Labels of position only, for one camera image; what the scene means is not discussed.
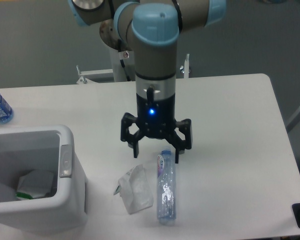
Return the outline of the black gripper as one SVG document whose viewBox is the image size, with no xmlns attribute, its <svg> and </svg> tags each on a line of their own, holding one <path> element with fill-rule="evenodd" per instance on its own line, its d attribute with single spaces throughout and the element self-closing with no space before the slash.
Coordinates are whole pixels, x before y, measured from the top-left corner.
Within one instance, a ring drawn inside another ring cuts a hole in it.
<svg viewBox="0 0 300 240">
<path fill-rule="evenodd" d="M 192 148 L 192 121 L 175 120 L 175 95 L 163 100 L 148 101 L 137 95 L 137 117 L 126 112 L 121 119 L 120 140 L 133 149 L 133 157 L 139 155 L 139 141 L 144 137 L 166 139 L 175 149 L 175 163 L 179 155 Z M 129 128 L 136 124 L 138 130 L 131 134 Z"/>
</svg>

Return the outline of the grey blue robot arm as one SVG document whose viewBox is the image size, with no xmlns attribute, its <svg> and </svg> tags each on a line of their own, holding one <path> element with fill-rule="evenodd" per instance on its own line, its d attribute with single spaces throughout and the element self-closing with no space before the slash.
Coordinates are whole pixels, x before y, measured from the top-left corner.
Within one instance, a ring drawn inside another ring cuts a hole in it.
<svg viewBox="0 0 300 240">
<path fill-rule="evenodd" d="M 192 148 L 192 122 L 175 119 L 179 35 L 220 21 L 224 0 L 70 0 L 81 26 L 106 20 L 134 52 L 137 116 L 125 113 L 120 139 L 139 154 L 144 138 L 166 140 L 176 154 Z"/>
</svg>

